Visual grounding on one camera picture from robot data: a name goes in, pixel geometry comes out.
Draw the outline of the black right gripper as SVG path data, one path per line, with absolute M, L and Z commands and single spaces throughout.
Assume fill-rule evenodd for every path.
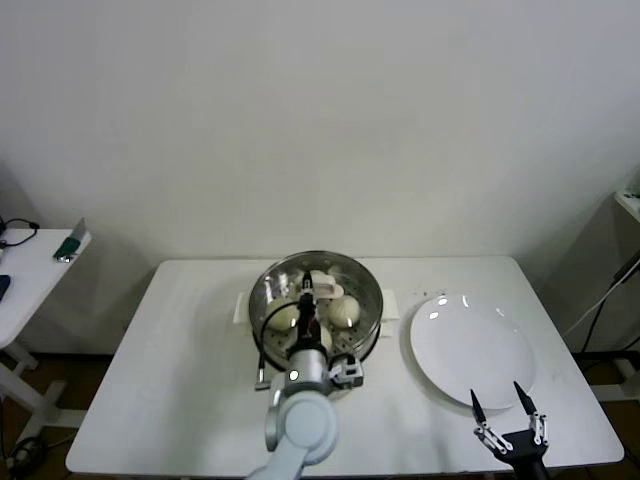
M 484 410 L 474 392 L 470 390 L 472 414 L 476 422 L 474 434 L 480 442 L 498 460 L 509 465 L 517 479 L 548 480 L 549 473 L 543 463 L 543 456 L 549 445 L 547 417 L 541 414 L 532 398 L 522 389 L 517 381 L 513 382 L 516 393 L 525 413 L 529 417 L 529 429 L 504 434 L 497 434 L 488 424 Z

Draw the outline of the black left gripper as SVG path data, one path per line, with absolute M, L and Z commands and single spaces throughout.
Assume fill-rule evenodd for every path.
M 313 275 L 310 271 L 303 273 L 300 292 L 302 295 L 297 305 L 299 318 L 296 326 L 296 340 L 288 353 L 315 350 L 325 354 L 326 348 L 321 342 L 321 324 L 317 319 Z

